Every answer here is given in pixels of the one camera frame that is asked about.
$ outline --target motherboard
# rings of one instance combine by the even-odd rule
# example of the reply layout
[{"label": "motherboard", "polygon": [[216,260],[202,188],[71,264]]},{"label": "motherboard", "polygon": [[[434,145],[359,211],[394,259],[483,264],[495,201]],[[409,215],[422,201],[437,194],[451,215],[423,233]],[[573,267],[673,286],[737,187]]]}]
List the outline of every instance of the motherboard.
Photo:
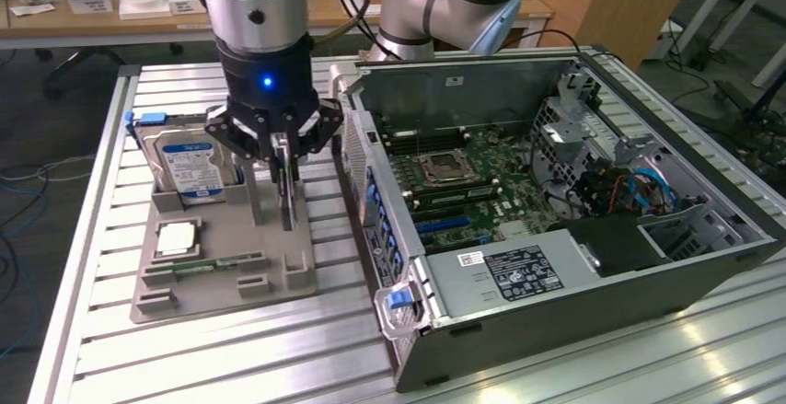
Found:
[{"label": "motherboard", "polygon": [[541,234],[561,217],[505,125],[385,134],[427,254]]}]

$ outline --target blue hard drive label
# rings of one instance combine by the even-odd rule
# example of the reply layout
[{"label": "blue hard drive label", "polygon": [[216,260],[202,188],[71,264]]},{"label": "blue hard drive label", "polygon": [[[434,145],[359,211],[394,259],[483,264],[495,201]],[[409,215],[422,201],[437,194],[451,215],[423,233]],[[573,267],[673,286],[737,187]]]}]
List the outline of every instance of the blue hard drive label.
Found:
[{"label": "blue hard drive label", "polygon": [[507,301],[565,287],[539,246],[486,255],[486,266]]},{"label": "blue hard drive label", "polygon": [[215,154],[211,143],[168,144],[162,152],[170,176],[183,197],[203,198],[222,193],[222,172],[210,161]]}]

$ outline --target metal table surface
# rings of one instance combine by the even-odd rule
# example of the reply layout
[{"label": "metal table surface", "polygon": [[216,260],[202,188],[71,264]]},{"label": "metal table surface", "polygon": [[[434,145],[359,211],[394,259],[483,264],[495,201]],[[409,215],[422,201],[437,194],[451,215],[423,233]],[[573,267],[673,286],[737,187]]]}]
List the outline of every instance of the metal table surface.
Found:
[{"label": "metal table surface", "polygon": [[[315,60],[321,92],[329,89],[331,63],[353,59]],[[786,223],[784,199],[625,66],[601,62],[762,208]],[[327,151],[310,157],[302,169],[318,295],[251,310],[132,324],[131,295],[152,177],[120,127],[122,113],[131,109],[196,113],[223,96],[223,73],[215,63],[150,66],[142,74],[118,79],[31,403],[784,400],[782,256],[729,280],[679,314],[425,391],[397,394]],[[606,95],[603,101],[602,111],[623,131],[641,130],[639,120],[615,98]]]}]

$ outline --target blue led light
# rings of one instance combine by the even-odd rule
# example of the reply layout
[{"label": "blue led light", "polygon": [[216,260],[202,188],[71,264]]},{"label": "blue led light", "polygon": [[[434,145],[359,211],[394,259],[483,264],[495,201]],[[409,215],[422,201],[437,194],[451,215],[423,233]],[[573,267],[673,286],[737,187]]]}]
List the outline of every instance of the blue led light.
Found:
[{"label": "blue led light", "polygon": [[263,75],[262,76],[262,86],[267,89],[271,89],[274,85],[275,85],[275,81],[272,80],[272,77],[270,77],[268,75]]}]

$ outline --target hard drive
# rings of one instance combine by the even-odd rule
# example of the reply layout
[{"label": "hard drive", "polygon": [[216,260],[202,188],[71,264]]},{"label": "hard drive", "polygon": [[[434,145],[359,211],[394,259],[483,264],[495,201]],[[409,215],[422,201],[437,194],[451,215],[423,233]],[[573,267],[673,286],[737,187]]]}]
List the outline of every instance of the hard drive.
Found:
[{"label": "hard drive", "polygon": [[231,151],[206,134],[204,116],[148,113],[134,132],[152,170],[158,192],[178,192],[184,205],[224,200],[239,183]]}]

